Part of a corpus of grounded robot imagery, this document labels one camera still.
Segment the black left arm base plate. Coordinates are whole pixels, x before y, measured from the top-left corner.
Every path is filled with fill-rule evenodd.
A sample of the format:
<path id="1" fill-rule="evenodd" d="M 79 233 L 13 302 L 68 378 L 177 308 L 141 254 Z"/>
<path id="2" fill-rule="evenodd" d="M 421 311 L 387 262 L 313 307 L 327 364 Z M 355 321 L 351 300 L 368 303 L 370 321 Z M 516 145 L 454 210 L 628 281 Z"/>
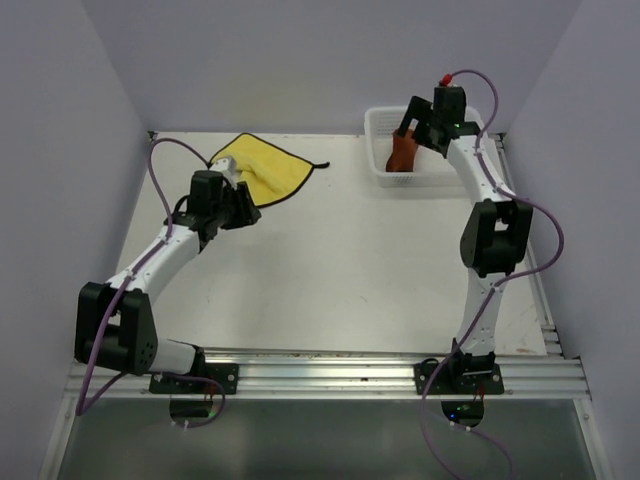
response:
<path id="1" fill-rule="evenodd" d="M 223 390 L 235 395 L 239 380 L 236 363 L 204 363 L 186 374 L 155 375 L 149 385 L 151 394 L 213 395 Z"/>

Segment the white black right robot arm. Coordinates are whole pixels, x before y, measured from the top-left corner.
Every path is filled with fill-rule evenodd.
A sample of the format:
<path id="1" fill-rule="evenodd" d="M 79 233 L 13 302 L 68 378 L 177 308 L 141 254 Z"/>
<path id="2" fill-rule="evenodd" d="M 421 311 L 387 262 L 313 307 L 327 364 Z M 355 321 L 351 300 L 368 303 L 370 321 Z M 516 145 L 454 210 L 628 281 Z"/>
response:
<path id="1" fill-rule="evenodd" d="M 399 136 L 410 135 L 417 145 L 441 154 L 472 204 L 459 244 L 468 270 L 463 320 L 444 360 L 415 364 L 420 394 L 503 393 L 495 330 L 506 280 L 524 259 L 533 217 L 532 208 L 516 199 L 490 164 L 484 133 L 466 118 L 466 107 L 464 89 L 444 79 L 432 100 L 411 98 L 397 130 Z"/>

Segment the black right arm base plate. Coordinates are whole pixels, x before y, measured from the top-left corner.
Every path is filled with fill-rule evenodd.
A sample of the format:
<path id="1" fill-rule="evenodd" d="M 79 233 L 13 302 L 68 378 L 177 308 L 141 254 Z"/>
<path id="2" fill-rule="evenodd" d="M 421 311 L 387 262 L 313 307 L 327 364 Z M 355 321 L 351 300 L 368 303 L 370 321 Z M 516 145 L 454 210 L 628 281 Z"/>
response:
<path id="1" fill-rule="evenodd" d="M 445 365 L 431 380 L 438 368 L 436 359 L 427 359 L 413 366 L 416 392 L 421 395 L 427 385 L 429 395 L 502 395 L 505 387 L 502 372 L 498 364 L 491 371 L 466 372 L 454 374 L 449 365 Z"/>

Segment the brown microfiber towel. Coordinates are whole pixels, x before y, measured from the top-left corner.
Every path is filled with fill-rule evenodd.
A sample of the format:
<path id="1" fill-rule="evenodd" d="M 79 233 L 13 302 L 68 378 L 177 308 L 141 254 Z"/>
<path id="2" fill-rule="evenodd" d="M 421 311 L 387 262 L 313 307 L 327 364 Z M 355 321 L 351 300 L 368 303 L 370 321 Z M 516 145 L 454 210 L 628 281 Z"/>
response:
<path id="1" fill-rule="evenodd" d="M 413 139 L 414 131 L 408 129 L 404 136 L 395 130 L 392 135 L 392 151 L 386 162 L 388 173 L 411 173 L 414 171 L 418 144 Z"/>

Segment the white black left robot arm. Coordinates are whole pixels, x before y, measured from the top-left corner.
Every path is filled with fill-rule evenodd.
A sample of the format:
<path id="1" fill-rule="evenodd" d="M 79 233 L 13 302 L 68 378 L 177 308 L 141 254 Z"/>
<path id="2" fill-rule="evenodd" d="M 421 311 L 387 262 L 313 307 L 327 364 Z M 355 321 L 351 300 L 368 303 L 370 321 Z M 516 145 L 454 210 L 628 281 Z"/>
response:
<path id="1" fill-rule="evenodd" d="M 244 181 L 219 171 L 193 174 L 186 209 L 175 210 L 136 260 L 104 283 L 79 293 L 74 357 L 124 374 L 170 373 L 185 392 L 201 390 L 208 369 L 195 345 L 158 336 L 152 307 L 174 276 L 220 230 L 252 226 L 261 217 Z"/>

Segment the yellow microfiber towel black trim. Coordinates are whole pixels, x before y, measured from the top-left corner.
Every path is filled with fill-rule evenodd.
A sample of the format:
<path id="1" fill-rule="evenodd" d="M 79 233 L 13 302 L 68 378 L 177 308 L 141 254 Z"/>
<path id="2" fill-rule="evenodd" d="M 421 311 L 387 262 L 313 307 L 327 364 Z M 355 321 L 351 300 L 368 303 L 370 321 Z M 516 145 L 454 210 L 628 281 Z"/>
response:
<path id="1" fill-rule="evenodd" d="M 238 178 L 247 184 L 253 203 L 267 208 L 296 195 L 316 170 L 329 162 L 313 163 L 254 134 L 241 133 L 218 150 L 211 161 L 232 157 Z"/>

